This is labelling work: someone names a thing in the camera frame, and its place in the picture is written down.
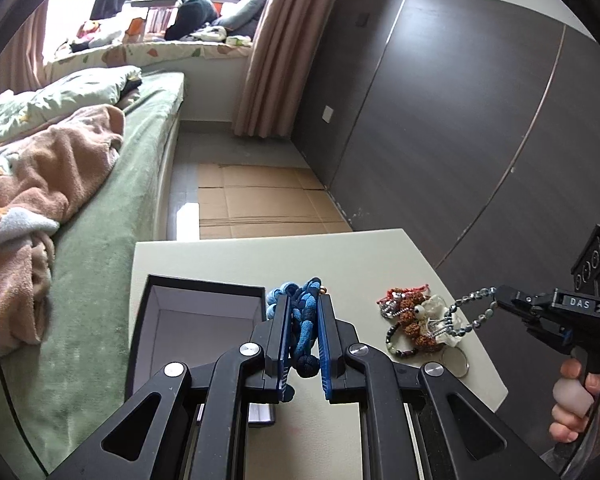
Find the person's right hand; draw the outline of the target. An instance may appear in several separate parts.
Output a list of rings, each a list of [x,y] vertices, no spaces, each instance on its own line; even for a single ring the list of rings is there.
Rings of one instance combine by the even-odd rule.
[[[577,440],[588,423],[586,413],[600,394],[600,375],[588,374],[585,383],[581,384],[581,372],[582,364],[578,360],[565,360],[560,367],[560,378],[554,385],[555,405],[552,408],[550,435],[558,443]],[[600,428],[595,446],[600,450]]]

